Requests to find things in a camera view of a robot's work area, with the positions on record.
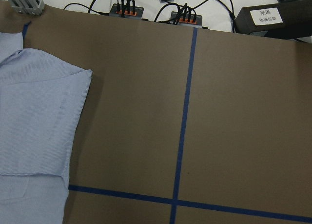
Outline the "light blue striped shirt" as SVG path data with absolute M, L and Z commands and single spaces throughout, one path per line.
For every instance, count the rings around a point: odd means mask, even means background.
M 0 35 L 0 221 L 60 224 L 92 71 Z

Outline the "black USB hub far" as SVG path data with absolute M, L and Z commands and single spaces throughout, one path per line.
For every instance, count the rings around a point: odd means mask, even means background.
M 202 28 L 203 26 L 203 17 L 198 14 L 190 13 L 179 13 L 177 11 L 172 11 L 169 22 L 172 24 L 177 24 L 181 26 L 190 26 Z

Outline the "black usb hub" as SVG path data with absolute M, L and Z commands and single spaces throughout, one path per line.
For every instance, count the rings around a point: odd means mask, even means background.
M 130 5 L 130 7 L 127 6 L 117 6 L 117 4 L 113 4 L 109 16 L 110 17 L 118 17 L 118 18 L 126 18 L 126 19 L 134 19 L 134 20 L 142 20 L 143 18 L 143 7 L 133 7 Z
M 190 13 L 179 13 L 177 11 L 172 11 L 169 22 L 172 24 L 177 24 L 181 26 L 190 26 L 202 28 L 203 26 L 203 17 L 198 14 Z

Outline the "black USB hub near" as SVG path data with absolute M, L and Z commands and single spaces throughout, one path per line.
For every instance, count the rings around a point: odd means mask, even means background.
M 130 5 L 130 7 L 127 6 L 117 6 L 117 4 L 113 4 L 109 16 L 110 17 L 118 17 L 118 18 L 126 18 L 126 19 L 134 19 L 134 20 L 142 20 L 143 18 L 143 7 L 133 7 Z

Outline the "black labelled box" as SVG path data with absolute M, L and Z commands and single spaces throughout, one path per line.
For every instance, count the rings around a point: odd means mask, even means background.
M 240 34 L 276 39 L 296 39 L 312 35 L 312 1 L 243 7 L 235 18 Z

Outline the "aluminium frame post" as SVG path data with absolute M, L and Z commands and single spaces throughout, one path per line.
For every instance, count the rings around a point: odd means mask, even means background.
M 40 16 L 45 3 L 43 0 L 7 0 L 11 7 L 20 14 Z

